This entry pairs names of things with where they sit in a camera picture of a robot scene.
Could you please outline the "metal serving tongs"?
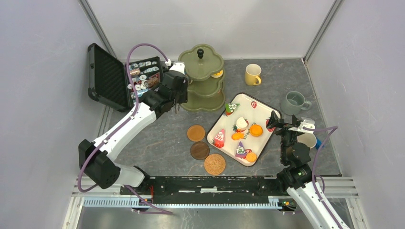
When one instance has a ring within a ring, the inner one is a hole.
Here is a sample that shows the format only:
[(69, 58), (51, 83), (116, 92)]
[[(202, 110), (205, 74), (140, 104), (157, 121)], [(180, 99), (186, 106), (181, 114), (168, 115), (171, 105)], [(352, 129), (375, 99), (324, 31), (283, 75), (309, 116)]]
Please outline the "metal serving tongs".
[(175, 114), (178, 114), (179, 111), (180, 111), (180, 104), (176, 103), (175, 106), (174, 106), (174, 112), (175, 112)]

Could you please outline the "yellow glazed donut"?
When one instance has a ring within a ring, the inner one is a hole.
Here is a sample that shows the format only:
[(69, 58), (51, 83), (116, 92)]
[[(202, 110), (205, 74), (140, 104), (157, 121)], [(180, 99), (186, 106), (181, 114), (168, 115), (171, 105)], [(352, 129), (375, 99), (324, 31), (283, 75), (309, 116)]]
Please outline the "yellow glazed donut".
[(223, 73), (224, 73), (224, 71), (220, 70), (219, 72), (212, 74), (211, 77), (212, 78), (219, 78), (219, 77), (221, 77), (223, 75)]

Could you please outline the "green triangular cake slice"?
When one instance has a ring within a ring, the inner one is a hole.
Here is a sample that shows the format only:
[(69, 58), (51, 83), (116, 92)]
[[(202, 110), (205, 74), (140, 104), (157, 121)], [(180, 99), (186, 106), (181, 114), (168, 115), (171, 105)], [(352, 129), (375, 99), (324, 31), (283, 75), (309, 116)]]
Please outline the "green triangular cake slice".
[(225, 116), (231, 115), (238, 107), (239, 103), (227, 103), (225, 104)]

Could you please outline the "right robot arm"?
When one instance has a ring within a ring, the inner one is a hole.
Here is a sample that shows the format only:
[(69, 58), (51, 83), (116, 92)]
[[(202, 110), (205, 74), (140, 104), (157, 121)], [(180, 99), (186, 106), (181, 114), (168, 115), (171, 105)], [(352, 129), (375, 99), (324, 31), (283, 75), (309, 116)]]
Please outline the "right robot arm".
[(298, 204), (315, 229), (346, 229), (348, 226), (325, 196), (325, 182), (317, 182), (317, 175), (309, 166), (310, 147), (298, 142), (298, 136), (319, 131), (310, 118), (286, 123), (272, 111), (267, 129), (273, 129), (280, 136), (280, 162), (285, 168), (277, 173), (276, 189), (282, 195), (289, 194)]

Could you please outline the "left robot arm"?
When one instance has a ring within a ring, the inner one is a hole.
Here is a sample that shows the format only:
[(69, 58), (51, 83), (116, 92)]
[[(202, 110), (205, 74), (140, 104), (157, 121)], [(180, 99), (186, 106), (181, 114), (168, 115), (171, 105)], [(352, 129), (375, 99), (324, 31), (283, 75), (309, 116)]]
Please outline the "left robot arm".
[(115, 163), (122, 149), (148, 125), (175, 105), (187, 102), (189, 79), (184, 70), (172, 67), (164, 74), (157, 91), (144, 93), (135, 107), (104, 135), (90, 142), (83, 140), (78, 146), (80, 173), (77, 187), (81, 192), (83, 174), (92, 181), (93, 187), (107, 189), (113, 184), (129, 185), (138, 194), (149, 191), (150, 181), (136, 167)]

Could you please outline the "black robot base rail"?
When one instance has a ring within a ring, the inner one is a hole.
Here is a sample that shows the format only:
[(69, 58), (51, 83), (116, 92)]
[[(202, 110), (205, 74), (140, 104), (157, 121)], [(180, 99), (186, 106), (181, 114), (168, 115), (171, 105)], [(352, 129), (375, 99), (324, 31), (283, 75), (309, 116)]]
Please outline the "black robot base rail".
[(266, 176), (156, 176), (134, 190), (154, 204), (265, 204), (287, 196), (288, 185)]

